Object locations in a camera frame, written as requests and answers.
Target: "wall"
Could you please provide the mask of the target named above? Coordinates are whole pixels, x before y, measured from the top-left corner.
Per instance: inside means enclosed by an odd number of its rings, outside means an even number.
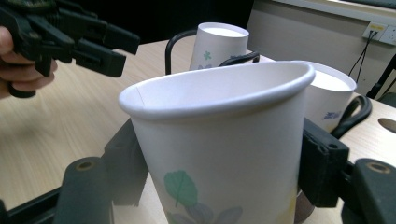
[[[368,23],[270,0],[256,0],[247,25],[250,32],[248,48],[277,61],[323,63],[349,74],[366,45],[366,39],[361,35]],[[356,92],[365,94],[369,91],[395,53],[395,46],[372,41]],[[355,80],[360,63],[351,73]]]

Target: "black cable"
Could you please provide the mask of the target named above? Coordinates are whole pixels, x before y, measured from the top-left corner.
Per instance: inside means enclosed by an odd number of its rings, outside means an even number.
[[[353,69],[355,68],[356,64],[359,62],[359,60],[361,59],[361,57],[363,57],[362,60],[361,60],[361,66],[360,66],[360,69],[359,69],[358,77],[357,77],[357,79],[356,79],[356,82],[357,82],[357,83],[358,83],[358,80],[359,80],[359,76],[361,75],[361,67],[363,66],[363,61],[364,61],[364,58],[365,58],[365,56],[366,56],[367,48],[368,48],[370,42],[372,41],[372,39],[374,38],[374,36],[375,36],[377,33],[378,33],[378,32],[370,31],[369,37],[367,38],[366,46],[364,47],[363,52],[361,53],[361,56],[358,58],[358,60],[355,62],[355,64],[353,64],[352,68],[351,68],[350,71],[349,71],[349,74],[348,74],[348,75],[350,76],[351,73],[352,73],[352,71],[353,71]]]

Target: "black mechanical arm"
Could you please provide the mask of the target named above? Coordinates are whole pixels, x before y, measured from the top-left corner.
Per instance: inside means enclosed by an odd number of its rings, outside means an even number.
[[[14,50],[35,61],[43,76],[50,75],[51,59],[76,64],[109,77],[120,77],[126,57],[113,49],[136,54],[140,37],[98,19],[67,0],[0,0],[0,25],[8,28]],[[35,92],[12,88],[12,95]]]

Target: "finger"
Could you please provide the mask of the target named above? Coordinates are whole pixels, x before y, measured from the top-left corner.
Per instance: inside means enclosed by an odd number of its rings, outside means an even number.
[[[7,82],[4,80],[0,79],[0,99],[6,98],[10,96],[9,91],[8,91],[8,85]]]
[[[50,72],[53,73],[57,70],[58,64],[52,60]],[[43,77],[42,74],[35,70],[34,65],[1,65],[0,78],[7,81],[32,81]]]
[[[9,53],[3,54],[1,59],[5,63],[12,63],[12,64],[34,64],[35,62],[27,60],[21,54],[15,53],[11,51]]]
[[[49,77],[41,77],[32,81],[14,81],[12,87],[18,91],[36,91],[47,86],[55,79],[55,75],[51,73]]]
[[[13,48],[11,33],[6,27],[0,26],[0,55],[11,52]]]

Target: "cup rim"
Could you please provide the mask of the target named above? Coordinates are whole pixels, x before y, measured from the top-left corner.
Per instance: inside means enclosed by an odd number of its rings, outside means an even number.
[[[354,91],[358,87],[357,83],[355,82],[355,80],[353,80],[352,77],[350,77],[347,74],[345,74],[345,73],[343,73],[343,72],[341,72],[341,71],[339,71],[339,70],[337,70],[337,69],[335,69],[333,67],[330,67],[328,65],[325,65],[325,64],[322,64],[322,63],[309,62],[309,61],[300,61],[300,60],[292,61],[292,62],[311,64],[315,68],[315,70],[317,70],[319,72],[322,72],[322,73],[326,73],[329,76],[336,77],[336,78],[340,79],[341,81],[346,83],[348,85],[348,87],[349,87],[349,90],[340,91],[340,92]],[[312,87],[316,87],[316,88],[320,88],[320,89],[325,89],[327,91],[335,91],[335,90],[331,90],[331,89],[326,89],[326,88],[322,88],[322,87],[319,87],[319,86],[315,86],[315,85],[312,85],[312,84],[311,84],[311,86]]]
[[[223,29],[235,31],[242,35],[242,36],[228,36],[227,35],[227,37],[230,37],[230,38],[244,38],[244,37],[249,36],[248,30],[246,30],[242,27],[239,27],[239,26],[235,26],[235,25],[223,23],[223,22],[203,22],[198,25],[199,30],[201,30],[205,33],[208,33],[208,34],[212,34],[212,33],[209,33],[208,31],[206,31],[205,30],[206,28],[223,28]]]
[[[289,64],[303,67],[305,70],[302,72],[297,78],[282,83],[280,85],[276,85],[269,89],[265,89],[262,91],[256,91],[253,93],[243,94],[241,96],[232,97],[230,99],[205,103],[200,105],[183,105],[183,106],[175,106],[172,108],[156,108],[156,107],[147,107],[142,105],[132,105],[128,103],[130,100],[128,94],[130,91],[138,91],[138,88],[142,85],[148,85],[150,82],[159,81],[161,79],[168,78],[183,78],[181,76],[201,76],[203,71],[216,73],[219,70],[234,70],[234,69],[243,69],[247,66],[263,66],[264,69],[265,64]],[[159,120],[159,119],[185,119],[192,117],[199,117],[202,115],[209,116],[213,114],[223,114],[229,113],[230,111],[236,112],[241,110],[249,110],[251,108],[269,105],[283,99],[289,98],[300,91],[303,91],[315,78],[315,70],[312,65],[307,63],[291,63],[286,61],[277,61],[277,62],[262,62],[262,63],[245,63],[245,64],[236,64],[232,66],[224,66],[224,67],[215,67],[206,70],[193,70],[187,71],[183,73],[173,74],[171,76],[164,77],[155,77],[152,79],[147,79],[142,82],[136,83],[124,91],[122,91],[119,95],[119,105],[121,109],[127,112],[131,117],[138,117],[141,119],[151,119],[151,120]]]

